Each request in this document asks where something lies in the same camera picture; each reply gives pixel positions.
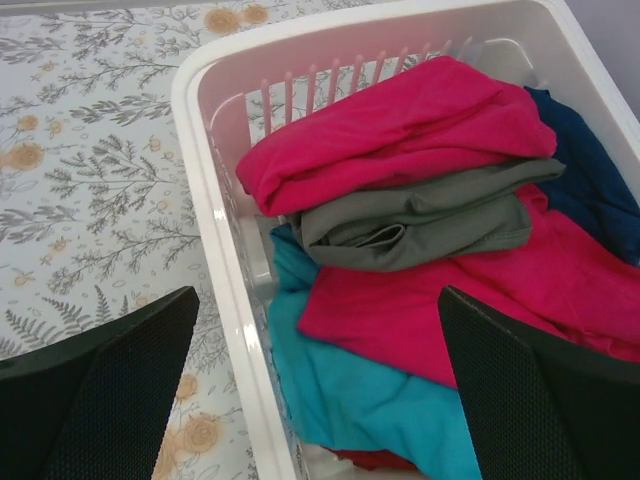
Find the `grey t shirt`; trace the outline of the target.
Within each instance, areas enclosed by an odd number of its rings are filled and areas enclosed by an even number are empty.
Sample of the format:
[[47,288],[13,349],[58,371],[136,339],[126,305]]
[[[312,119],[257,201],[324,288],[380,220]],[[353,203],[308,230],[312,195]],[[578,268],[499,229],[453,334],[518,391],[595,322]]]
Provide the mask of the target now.
[[424,182],[361,190],[289,216],[318,264],[393,272],[527,243],[532,221],[517,189],[562,175],[556,159],[511,161]]

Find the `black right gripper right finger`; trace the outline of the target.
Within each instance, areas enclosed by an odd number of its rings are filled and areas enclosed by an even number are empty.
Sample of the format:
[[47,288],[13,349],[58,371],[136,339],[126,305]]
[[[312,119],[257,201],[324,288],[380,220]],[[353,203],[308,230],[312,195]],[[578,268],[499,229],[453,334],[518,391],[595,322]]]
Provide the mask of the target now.
[[485,479],[636,479],[639,366],[444,288],[441,326]]

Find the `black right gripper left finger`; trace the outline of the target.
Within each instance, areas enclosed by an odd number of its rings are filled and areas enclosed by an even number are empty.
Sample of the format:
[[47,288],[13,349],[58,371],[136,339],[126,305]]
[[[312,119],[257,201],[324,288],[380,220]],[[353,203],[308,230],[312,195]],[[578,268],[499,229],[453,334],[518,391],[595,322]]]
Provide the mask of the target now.
[[2,361],[2,478],[150,478],[198,310],[185,286]]

